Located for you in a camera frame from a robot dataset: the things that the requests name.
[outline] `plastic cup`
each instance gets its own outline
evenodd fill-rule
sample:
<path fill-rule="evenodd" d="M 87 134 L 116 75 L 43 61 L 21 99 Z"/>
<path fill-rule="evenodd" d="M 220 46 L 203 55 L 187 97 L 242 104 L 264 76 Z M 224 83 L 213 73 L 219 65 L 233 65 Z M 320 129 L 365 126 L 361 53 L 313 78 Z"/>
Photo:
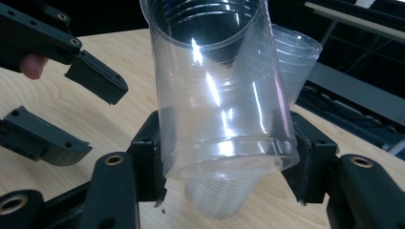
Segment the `plastic cup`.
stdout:
<path fill-rule="evenodd" d="M 210 216 L 228 217 L 262 174 L 299 161 L 266 1 L 141 5 L 155 58 L 164 175 L 186 182 Z"/>
<path fill-rule="evenodd" d="M 322 45 L 298 32 L 272 25 L 277 57 L 289 107 L 297 101 Z"/>

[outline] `transparent cup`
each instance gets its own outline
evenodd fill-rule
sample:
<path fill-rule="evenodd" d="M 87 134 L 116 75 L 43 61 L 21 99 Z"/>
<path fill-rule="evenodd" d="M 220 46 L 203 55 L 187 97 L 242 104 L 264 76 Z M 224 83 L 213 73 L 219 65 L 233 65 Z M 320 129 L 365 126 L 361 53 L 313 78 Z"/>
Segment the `transparent cup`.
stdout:
<path fill-rule="evenodd" d="M 288 105 L 292 107 L 318 60 L 322 45 L 298 31 L 274 24 L 272 28 Z"/>
<path fill-rule="evenodd" d="M 266 1 L 140 3 L 164 175 L 210 216 L 231 216 L 262 174 L 299 161 Z"/>

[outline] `clear plastic cup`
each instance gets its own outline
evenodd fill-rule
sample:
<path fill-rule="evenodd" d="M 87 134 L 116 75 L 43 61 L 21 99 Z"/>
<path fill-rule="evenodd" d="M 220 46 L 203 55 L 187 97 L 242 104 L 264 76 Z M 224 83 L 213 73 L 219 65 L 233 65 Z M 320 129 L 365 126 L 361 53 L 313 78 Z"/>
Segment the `clear plastic cup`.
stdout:
<path fill-rule="evenodd" d="M 299 161 L 266 1 L 140 2 L 155 58 L 164 175 L 186 182 L 210 216 L 228 217 L 262 174 Z"/>
<path fill-rule="evenodd" d="M 288 105 L 292 107 L 318 60 L 322 45 L 298 31 L 274 24 L 272 28 Z"/>

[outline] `light wood tabletop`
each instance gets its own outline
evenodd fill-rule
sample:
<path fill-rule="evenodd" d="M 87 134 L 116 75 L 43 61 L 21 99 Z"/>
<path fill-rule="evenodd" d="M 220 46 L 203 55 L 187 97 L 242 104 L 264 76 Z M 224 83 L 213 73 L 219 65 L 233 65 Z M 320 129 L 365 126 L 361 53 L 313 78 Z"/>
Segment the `light wood tabletop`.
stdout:
<path fill-rule="evenodd" d="M 125 152 L 147 116 L 158 107 L 148 30 L 80 37 L 84 50 L 122 75 L 130 91 L 110 106 L 64 77 L 69 66 L 50 61 L 41 79 L 0 69 L 0 117 L 24 106 L 60 129 L 89 141 L 94 148 L 75 165 L 52 166 L 0 149 L 0 196 L 23 189 L 54 198 L 91 178 L 96 160 Z M 298 106 L 293 111 L 334 140 L 339 155 L 359 154 L 379 162 L 405 190 L 405 162 Z M 184 185 L 166 183 L 165 202 L 139 205 L 142 228 L 330 228 L 326 203 L 302 206 L 280 173 L 264 175 L 245 205 L 228 219 L 213 219 L 197 209 Z"/>

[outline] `wooden table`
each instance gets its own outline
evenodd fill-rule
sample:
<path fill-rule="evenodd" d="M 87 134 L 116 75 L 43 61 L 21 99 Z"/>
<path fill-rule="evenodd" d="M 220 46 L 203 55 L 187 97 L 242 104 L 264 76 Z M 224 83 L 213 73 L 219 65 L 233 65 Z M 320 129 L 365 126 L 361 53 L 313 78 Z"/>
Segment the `wooden table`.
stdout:
<path fill-rule="evenodd" d="M 126 151 L 147 116 L 157 109 L 154 64 L 148 30 L 81 37 L 83 47 L 121 74 L 129 93 L 110 106 L 63 75 L 68 66 L 50 61 L 40 80 L 0 69 L 0 117 L 23 105 L 53 125 L 91 142 L 93 150 L 76 165 L 56 167 L 0 149 L 0 196 L 22 189 L 56 197 L 91 178 L 96 160 Z M 340 155 L 353 153 L 378 161 L 405 190 L 405 162 L 328 121 L 293 110 L 333 139 Z M 280 173 L 262 177 L 244 207 L 228 219 L 213 219 L 186 197 L 183 184 L 169 180 L 162 206 L 141 203 L 142 228 L 330 228 L 326 204 L 297 203 Z"/>

